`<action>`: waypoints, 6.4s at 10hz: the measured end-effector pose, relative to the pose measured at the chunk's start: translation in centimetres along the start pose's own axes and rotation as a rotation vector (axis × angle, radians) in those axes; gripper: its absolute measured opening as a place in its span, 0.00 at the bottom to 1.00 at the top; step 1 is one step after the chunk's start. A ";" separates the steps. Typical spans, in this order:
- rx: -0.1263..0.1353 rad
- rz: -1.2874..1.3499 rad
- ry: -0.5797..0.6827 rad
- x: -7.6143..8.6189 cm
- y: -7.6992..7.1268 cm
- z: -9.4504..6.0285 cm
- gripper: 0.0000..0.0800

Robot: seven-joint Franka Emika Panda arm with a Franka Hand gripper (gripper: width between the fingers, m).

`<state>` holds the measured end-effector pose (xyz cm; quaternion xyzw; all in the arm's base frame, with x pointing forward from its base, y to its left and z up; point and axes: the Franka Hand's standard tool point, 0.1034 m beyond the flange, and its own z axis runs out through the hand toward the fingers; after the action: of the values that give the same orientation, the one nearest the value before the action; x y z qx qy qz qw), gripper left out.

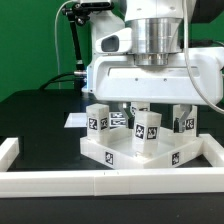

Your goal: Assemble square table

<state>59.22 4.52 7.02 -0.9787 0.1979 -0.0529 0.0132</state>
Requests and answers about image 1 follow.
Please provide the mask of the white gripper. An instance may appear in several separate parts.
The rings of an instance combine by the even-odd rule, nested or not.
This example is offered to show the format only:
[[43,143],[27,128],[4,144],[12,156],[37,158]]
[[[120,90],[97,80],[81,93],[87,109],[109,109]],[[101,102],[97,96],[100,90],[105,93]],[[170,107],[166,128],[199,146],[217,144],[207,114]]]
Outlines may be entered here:
[[99,100],[119,101],[128,129],[134,127],[129,102],[181,104],[173,131],[184,132],[191,105],[206,100],[216,104],[223,97],[224,48],[191,48],[189,59],[187,68],[182,53],[171,54],[165,66],[137,66],[131,55],[101,56],[94,64],[93,94]]

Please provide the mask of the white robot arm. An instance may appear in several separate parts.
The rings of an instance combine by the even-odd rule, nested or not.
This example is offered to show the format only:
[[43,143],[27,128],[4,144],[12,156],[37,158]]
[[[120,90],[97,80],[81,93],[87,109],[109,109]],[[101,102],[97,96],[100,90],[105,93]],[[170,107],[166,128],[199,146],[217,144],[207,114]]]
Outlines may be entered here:
[[195,105],[223,96],[224,47],[189,40],[189,25],[209,23],[224,0],[121,0],[125,18],[91,17],[88,90],[99,100],[178,104],[174,131],[187,129]]

